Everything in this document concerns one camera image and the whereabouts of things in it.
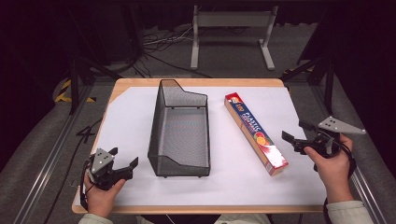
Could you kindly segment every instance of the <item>wire mesh container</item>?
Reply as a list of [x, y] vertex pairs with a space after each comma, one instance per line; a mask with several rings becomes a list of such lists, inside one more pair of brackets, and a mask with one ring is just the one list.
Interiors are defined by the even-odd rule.
[[207, 95], [161, 80], [148, 147], [155, 175], [209, 175], [209, 145]]

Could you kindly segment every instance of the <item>cable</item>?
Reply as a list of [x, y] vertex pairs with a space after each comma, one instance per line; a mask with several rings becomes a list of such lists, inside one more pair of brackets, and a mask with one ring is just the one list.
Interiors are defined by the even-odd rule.
[[89, 60], [89, 59], [87, 59], [87, 58], [78, 57], [78, 60], [79, 60], [80, 62], [82, 62], [82, 63], [85, 63], [85, 64], [88, 65], [88, 66], [94, 67], [95, 69], [97, 69], [97, 70], [103, 72], [103, 73], [106, 74], [107, 76], [113, 77], [114, 79], [122, 78], [122, 76], [120, 76], [120, 75], [118, 75], [118, 74], [116, 74], [116, 73], [114, 73], [114, 72], [108, 70], [106, 67], [103, 67], [102, 65], [97, 64], [97, 63], [95, 63], [95, 62], [93, 62], [93, 61], [91, 61], [91, 60]]
[[162, 41], [160, 43], [157, 43], [157, 47], [156, 48], [144, 47], [144, 49], [151, 50], [150, 53], [155, 52], [155, 51], [164, 51], [164, 50], [168, 49], [169, 47], [171, 47], [172, 45], [182, 42], [184, 39], [186, 39], [186, 38], [183, 38], [183, 39], [178, 40], [178, 41], [172, 41], [171, 43], [167, 43], [167, 41]]
[[353, 160], [352, 151], [347, 147], [344, 143], [339, 143], [337, 141], [333, 141], [338, 147], [340, 147], [348, 156], [349, 160]]
[[84, 185], [85, 172], [88, 169], [90, 163], [91, 162], [89, 160], [85, 160], [84, 161], [84, 164], [82, 166], [81, 176], [80, 176], [80, 179], [79, 179], [79, 201], [81, 203], [81, 206], [83, 208], [85, 208], [85, 210], [87, 210], [87, 211], [88, 211], [88, 203], [86, 201], [87, 197], [85, 195], [88, 193], [88, 191], [84, 193], [84, 186], [83, 185]]
[[137, 68], [132, 66], [132, 68], [136, 71], [137, 74], [139, 74], [142, 78], [146, 78]]
[[148, 75], [151, 77], [151, 73], [150, 73], [149, 69], [145, 66], [145, 64], [143, 63], [143, 61], [139, 59], [139, 62], [142, 63], [143, 67], [145, 67], [146, 70], [148, 71]]
[[74, 150], [74, 152], [73, 152], [73, 155], [72, 155], [72, 158], [71, 158], [71, 160], [70, 160], [70, 162], [69, 162], [69, 165], [67, 166], [66, 174], [65, 174], [65, 176], [64, 176], [64, 180], [62, 181], [62, 185], [61, 185], [61, 187], [60, 187], [59, 190], [58, 190], [58, 193], [57, 193], [57, 195], [56, 195], [56, 197], [55, 197], [54, 202], [52, 203], [52, 206], [51, 206], [51, 208], [50, 208], [50, 210], [49, 210], [49, 213], [47, 214], [47, 217], [46, 217], [46, 219], [45, 219], [45, 221], [44, 221], [44, 224], [46, 224], [46, 223], [49, 221], [50, 215], [52, 214], [53, 209], [55, 208], [55, 204], [58, 202], [59, 196], [61, 195], [62, 189], [64, 188], [64, 183], [66, 182], [67, 176], [69, 175], [71, 166], [72, 166], [72, 164], [73, 164], [73, 160], [74, 160], [74, 158], [76, 157], [78, 148], [79, 148], [79, 146], [81, 145], [82, 140], [85, 139], [84, 143], [87, 143], [88, 136], [91, 135], [91, 130], [92, 130], [92, 128], [93, 128], [97, 123], [99, 123], [101, 120], [102, 120], [102, 119], [99, 119], [99, 120], [97, 120], [92, 126], [88, 126], [87, 128], [85, 128], [85, 130], [87, 130], [87, 131], [81, 136], [81, 139], [79, 139], [79, 141], [78, 141], [78, 144], [77, 144], [77, 146], [76, 146], [76, 148], [75, 148], [75, 150]]
[[148, 36], [148, 40], [146, 40], [146, 41], [150, 41], [150, 40], [156, 41], [156, 40], [159, 40], [159, 39], [167, 38], [169, 33], [170, 33], [169, 31], [155, 32], [155, 33], [152, 33], [152, 34], [149, 34], [149, 35], [144, 35], [143, 38], [146, 39], [146, 37]]
[[151, 42], [148, 42], [148, 43], [144, 43], [143, 46], [151, 45], [151, 44], [156, 44], [156, 43], [160, 43], [160, 42], [167, 42], [167, 41], [173, 42], [173, 41], [177, 41], [177, 40], [179, 40], [179, 39], [189, 39], [189, 40], [192, 40], [192, 39], [190, 39], [190, 38], [184, 37], [184, 35], [187, 35], [187, 34], [190, 32], [191, 29], [192, 29], [192, 27], [190, 27], [189, 29], [187, 29], [186, 31], [184, 31], [183, 34], [181, 34], [181, 35], [179, 35], [179, 36], [170, 36], [170, 37], [167, 37], [167, 38], [164, 38], [164, 39], [159, 39], [159, 40], [151, 41]]
[[242, 33], [244, 33], [247, 30], [247, 27], [224, 27], [222, 28], [223, 31], [235, 34], [235, 35], [241, 35]]
[[157, 58], [157, 57], [155, 57], [155, 56], [152, 56], [152, 55], [150, 55], [150, 54], [145, 53], [145, 55], [147, 55], [147, 56], [149, 56], [149, 57], [151, 57], [151, 58], [153, 58], [153, 59], [155, 59], [155, 60], [158, 60], [158, 61], [160, 61], [160, 62], [162, 62], [162, 63], [165, 63], [165, 64], [167, 64], [167, 65], [169, 65], [169, 66], [175, 67], [175, 68], [177, 68], [177, 69], [180, 69], [180, 70], [183, 70], [183, 71], [188, 71], [188, 72], [190, 72], [190, 73], [194, 73], [194, 74], [199, 75], [199, 76], [210, 77], [210, 78], [212, 78], [211, 76], [205, 75], [205, 74], [203, 74], [203, 73], [191, 71], [190, 69], [183, 68], [183, 67], [179, 67], [179, 66], [176, 66], [176, 65], [167, 63], [167, 62], [165, 62], [165, 61], [163, 61], [163, 60], [161, 60], [161, 59], [159, 59], [159, 58]]
[[[127, 63], [127, 64], [124, 65], [123, 67], [116, 68], [116, 69], [110, 70], [110, 71], [119, 75], [120, 73], [125, 72], [126, 70], [130, 69], [130, 68], [134, 65], [134, 63], [136, 63], [136, 59], [134, 59], [132, 62]], [[100, 72], [100, 71], [99, 71], [99, 72], [92, 71], [92, 72], [93, 72], [96, 76], [106, 76], [105, 73]]]
[[298, 217], [298, 224], [301, 224], [303, 221], [303, 214], [300, 214], [300, 216]]

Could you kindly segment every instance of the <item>white sleeve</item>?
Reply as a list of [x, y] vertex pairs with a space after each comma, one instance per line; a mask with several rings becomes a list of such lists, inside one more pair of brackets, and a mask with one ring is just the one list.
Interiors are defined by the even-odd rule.
[[326, 205], [332, 224], [372, 224], [371, 217], [361, 201], [329, 203]]
[[85, 214], [78, 224], [113, 224], [113, 222], [94, 214]]

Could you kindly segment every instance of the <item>human hand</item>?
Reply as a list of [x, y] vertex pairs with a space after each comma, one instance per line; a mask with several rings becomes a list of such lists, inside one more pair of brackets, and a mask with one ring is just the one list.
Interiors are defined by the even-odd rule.
[[102, 190], [90, 182], [90, 178], [86, 173], [84, 176], [84, 185], [88, 203], [88, 213], [99, 217], [108, 217], [113, 209], [114, 200], [125, 182], [126, 180], [121, 179], [111, 189]]
[[[353, 142], [340, 134], [340, 142], [352, 150]], [[323, 181], [329, 203], [352, 201], [353, 196], [349, 189], [348, 172], [349, 158], [344, 150], [335, 157], [325, 159], [312, 147], [305, 147], [305, 153], [318, 167], [318, 173]]]

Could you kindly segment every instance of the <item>gray floor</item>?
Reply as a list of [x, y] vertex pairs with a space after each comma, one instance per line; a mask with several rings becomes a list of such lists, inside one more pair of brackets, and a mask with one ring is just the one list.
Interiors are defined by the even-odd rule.
[[[296, 67], [296, 62], [304, 46], [315, 29], [314, 25], [275, 27], [269, 44], [276, 70], [268, 71], [263, 61], [257, 40], [261, 31], [248, 28], [242, 34], [230, 32], [230, 29], [211, 29], [202, 33], [200, 38], [200, 61], [196, 71], [211, 77], [281, 77], [286, 69]], [[149, 77], [203, 77], [189, 71], [191, 62], [191, 41], [184, 40], [163, 51], [152, 53], [155, 57], [170, 64], [185, 68], [181, 70], [150, 57], [142, 57], [136, 63], [146, 78]], [[122, 66], [115, 64], [110, 68]], [[125, 77], [141, 78], [134, 69], [122, 73]], [[290, 87], [290, 96], [300, 119], [319, 122], [327, 117], [322, 105], [323, 84], [309, 87], [304, 76], [285, 83]], [[95, 103], [84, 103], [74, 116], [69, 116], [70, 103], [57, 103], [31, 133], [21, 143], [6, 168], [0, 174], [0, 222], [44, 223], [50, 213], [48, 223], [77, 223], [81, 215], [74, 214], [71, 204], [76, 194], [76, 185], [83, 161], [89, 156], [94, 136], [82, 143], [75, 153], [80, 136], [76, 134], [87, 126], [93, 125], [105, 112], [106, 103], [114, 86], [114, 80], [99, 77], [92, 87], [84, 89], [89, 96], [96, 97]], [[362, 127], [361, 120], [352, 104], [348, 101], [342, 86], [335, 80], [332, 101], [334, 116], [352, 125]], [[73, 125], [65, 129], [65, 124]], [[93, 127], [95, 133], [99, 125]], [[396, 181], [382, 162], [370, 135], [350, 136], [355, 142], [355, 157], [365, 183], [374, 200], [369, 195], [377, 223], [396, 223], [393, 206], [396, 204]], [[43, 169], [49, 155], [54, 151], [53, 170], [42, 179], [44, 188], [36, 195], [29, 194], [37, 177]], [[355, 196], [360, 198], [360, 188], [354, 188]], [[35, 199], [32, 204], [24, 204], [26, 198]], [[19, 214], [21, 209], [28, 211]], [[113, 215], [115, 223], [135, 223], [134, 216]], [[275, 223], [297, 223], [299, 214], [275, 214]], [[324, 223], [322, 214], [304, 214], [303, 223]]]

